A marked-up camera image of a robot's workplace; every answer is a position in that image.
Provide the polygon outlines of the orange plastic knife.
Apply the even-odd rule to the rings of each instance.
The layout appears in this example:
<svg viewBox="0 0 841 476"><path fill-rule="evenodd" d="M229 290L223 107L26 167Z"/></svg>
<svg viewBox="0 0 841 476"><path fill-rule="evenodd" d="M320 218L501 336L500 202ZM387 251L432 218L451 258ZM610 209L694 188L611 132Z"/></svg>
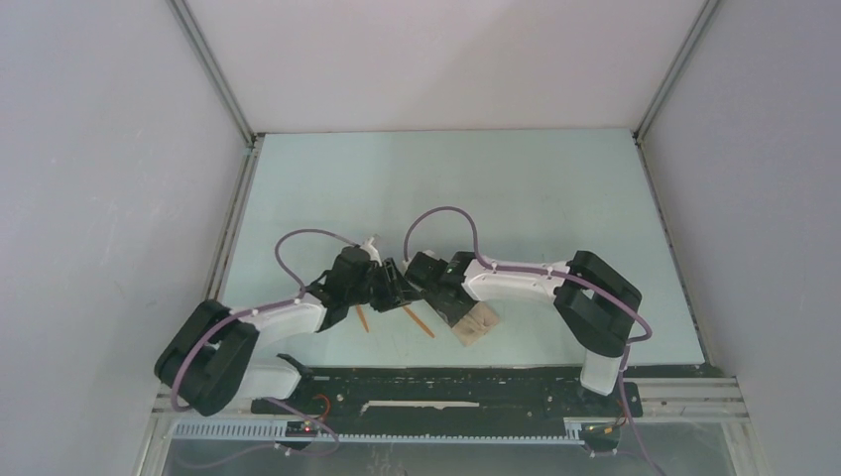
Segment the orange plastic knife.
<svg viewBox="0 0 841 476"><path fill-rule="evenodd" d="M410 319L430 338L434 339L435 334L433 331L426 325L425 322L408 306L403 306L403 311L410 317Z"/></svg>

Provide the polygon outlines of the beige cloth napkin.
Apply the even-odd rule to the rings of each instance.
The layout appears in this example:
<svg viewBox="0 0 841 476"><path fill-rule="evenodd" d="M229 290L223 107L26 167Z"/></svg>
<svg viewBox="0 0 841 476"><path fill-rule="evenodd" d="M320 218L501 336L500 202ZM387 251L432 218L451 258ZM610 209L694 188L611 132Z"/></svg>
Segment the beige cloth napkin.
<svg viewBox="0 0 841 476"><path fill-rule="evenodd" d="M451 331L462 345L469 347L499 323L497 312L487 303L478 302L451 327Z"/></svg>

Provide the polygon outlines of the orange plastic fork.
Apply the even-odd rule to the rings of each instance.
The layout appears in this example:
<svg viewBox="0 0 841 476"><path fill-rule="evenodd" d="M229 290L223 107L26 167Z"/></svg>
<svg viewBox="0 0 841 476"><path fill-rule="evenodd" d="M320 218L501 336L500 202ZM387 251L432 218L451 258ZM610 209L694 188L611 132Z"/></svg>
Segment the orange plastic fork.
<svg viewBox="0 0 841 476"><path fill-rule="evenodd" d="M362 306L360 304L356 304L354 308L356 310L357 316L358 316L358 318L361 322L361 325L362 325L364 331L366 333L370 333L370 328L369 328L369 325L368 325L368 322L367 322L367 319L366 319L366 316L365 316L365 313L363 311Z"/></svg>

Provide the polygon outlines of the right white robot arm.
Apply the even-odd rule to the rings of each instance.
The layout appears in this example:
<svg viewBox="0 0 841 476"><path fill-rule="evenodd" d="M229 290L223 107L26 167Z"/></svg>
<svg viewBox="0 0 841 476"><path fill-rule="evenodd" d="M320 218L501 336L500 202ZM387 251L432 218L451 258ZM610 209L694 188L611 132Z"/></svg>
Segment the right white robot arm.
<svg viewBox="0 0 841 476"><path fill-rule="evenodd" d="M539 265L492 260L469 251L448 261L418 252L407 262L405 277L450 325L489 300L552 305L585 349L578 404L592 415L615 404L643 295L598 255L579 250L568 261Z"/></svg>

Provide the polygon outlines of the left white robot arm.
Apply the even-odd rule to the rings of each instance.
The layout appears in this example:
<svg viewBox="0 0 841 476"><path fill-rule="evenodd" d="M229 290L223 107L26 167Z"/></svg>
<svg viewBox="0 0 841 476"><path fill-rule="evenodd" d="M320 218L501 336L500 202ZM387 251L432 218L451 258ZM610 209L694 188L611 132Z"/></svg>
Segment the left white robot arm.
<svg viewBox="0 0 841 476"><path fill-rule="evenodd" d="M170 389L176 412L204 417L237 399L273 398L290 413L313 400L307 368L288 354L265 357L264 348L288 337L324 332L357 305L388 312L421 299L373 240L350 244L332 266L286 300L234 311L216 299L202 301L154 367Z"/></svg>

